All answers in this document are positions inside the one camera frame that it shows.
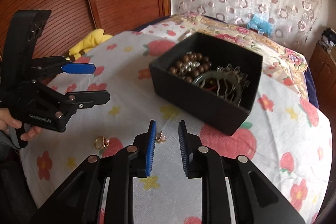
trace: human hand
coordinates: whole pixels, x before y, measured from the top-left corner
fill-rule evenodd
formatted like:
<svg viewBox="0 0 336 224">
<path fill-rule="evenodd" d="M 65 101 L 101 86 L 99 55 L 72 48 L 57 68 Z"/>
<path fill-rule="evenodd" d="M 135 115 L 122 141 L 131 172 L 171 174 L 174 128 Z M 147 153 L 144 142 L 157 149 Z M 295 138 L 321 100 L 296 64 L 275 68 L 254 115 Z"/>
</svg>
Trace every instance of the human hand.
<svg viewBox="0 0 336 224">
<path fill-rule="evenodd" d="M 8 108 L 0 108 L 0 130 L 9 133 L 8 126 L 21 128 L 22 122 L 14 119 Z M 21 135 L 21 140 L 29 142 L 41 132 L 42 128 L 32 126 L 28 132 Z"/>
</svg>

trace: black box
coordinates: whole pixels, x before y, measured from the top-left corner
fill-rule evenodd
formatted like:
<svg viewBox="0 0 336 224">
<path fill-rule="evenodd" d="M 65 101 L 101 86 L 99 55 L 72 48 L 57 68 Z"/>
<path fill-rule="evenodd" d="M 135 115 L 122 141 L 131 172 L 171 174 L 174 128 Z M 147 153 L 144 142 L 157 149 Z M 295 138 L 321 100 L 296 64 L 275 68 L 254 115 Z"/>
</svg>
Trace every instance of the black box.
<svg viewBox="0 0 336 224">
<path fill-rule="evenodd" d="M 201 52 L 212 62 L 212 69 L 218 66 L 233 68 L 239 66 L 248 74 L 248 88 L 243 90 L 240 106 L 217 97 L 172 75 L 167 69 L 186 54 Z M 232 135 L 251 112 L 262 71 L 263 57 L 243 47 L 196 33 L 179 42 L 149 64 L 155 92 L 227 135 Z"/>
</svg>

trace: yellow cloth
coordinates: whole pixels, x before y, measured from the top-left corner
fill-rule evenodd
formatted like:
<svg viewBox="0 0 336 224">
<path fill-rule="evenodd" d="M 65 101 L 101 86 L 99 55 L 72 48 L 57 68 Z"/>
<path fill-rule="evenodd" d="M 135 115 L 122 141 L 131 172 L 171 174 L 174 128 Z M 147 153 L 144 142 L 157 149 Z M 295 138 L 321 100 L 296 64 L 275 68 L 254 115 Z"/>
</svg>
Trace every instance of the yellow cloth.
<svg viewBox="0 0 336 224">
<path fill-rule="evenodd" d="M 103 29 L 96 29 L 90 32 L 83 40 L 79 41 L 76 45 L 74 45 L 69 50 L 69 56 L 73 55 L 77 60 L 82 55 L 80 54 L 81 51 L 85 53 L 92 50 L 94 47 L 100 45 L 101 43 L 105 42 L 106 40 L 110 39 L 112 35 L 104 34 Z"/>
</svg>

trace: floral bedsheet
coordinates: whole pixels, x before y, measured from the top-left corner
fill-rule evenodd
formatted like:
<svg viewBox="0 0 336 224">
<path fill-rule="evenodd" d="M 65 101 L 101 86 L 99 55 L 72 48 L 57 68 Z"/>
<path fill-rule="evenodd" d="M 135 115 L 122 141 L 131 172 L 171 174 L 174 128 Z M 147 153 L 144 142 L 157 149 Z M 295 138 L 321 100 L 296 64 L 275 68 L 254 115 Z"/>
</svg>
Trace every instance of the floral bedsheet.
<svg viewBox="0 0 336 224">
<path fill-rule="evenodd" d="M 202 32 L 237 44 L 263 56 L 263 73 L 308 99 L 304 72 L 305 57 L 271 39 L 236 25 L 226 24 L 194 13 L 173 15 L 143 33 L 181 41 L 186 35 Z"/>
<path fill-rule="evenodd" d="M 181 35 L 183 24 L 178 27 Z M 176 32 L 166 31 L 167 37 L 174 38 L 179 35 Z M 263 74 L 251 114 L 232 136 L 226 136 L 155 94 L 148 63 L 175 43 L 154 35 L 123 32 L 78 60 L 95 64 L 94 75 L 64 73 L 49 84 L 62 94 L 107 89 L 111 99 L 106 105 L 78 111 L 64 133 L 44 130 L 21 150 L 37 206 L 86 157 L 115 155 L 132 144 L 136 135 L 146 132 L 154 119 L 166 141 L 156 144 L 151 176 L 134 180 L 134 223 L 201 224 L 202 184 L 199 179 L 185 177 L 179 148 L 178 122 L 185 120 L 188 131 L 200 136 L 203 145 L 231 158 L 247 155 L 305 222 L 312 223 L 324 199 L 331 167 L 331 129 L 325 115 Z M 110 138 L 107 148 L 94 148 L 99 136 Z"/>
</svg>

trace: wooden cabinet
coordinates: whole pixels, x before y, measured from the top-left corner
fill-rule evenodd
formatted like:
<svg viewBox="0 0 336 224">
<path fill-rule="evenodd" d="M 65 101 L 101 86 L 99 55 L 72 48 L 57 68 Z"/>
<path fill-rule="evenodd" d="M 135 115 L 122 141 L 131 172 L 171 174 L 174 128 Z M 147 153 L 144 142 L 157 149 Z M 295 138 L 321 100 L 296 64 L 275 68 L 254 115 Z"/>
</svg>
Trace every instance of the wooden cabinet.
<svg viewBox="0 0 336 224">
<path fill-rule="evenodd" d="M 315 82 L 320 110 L 330 120 L 334 135 L 336 134 L 336 65 L 329 54 L 317 44 L 309 61 L 309 67 Z"/>
</svg>

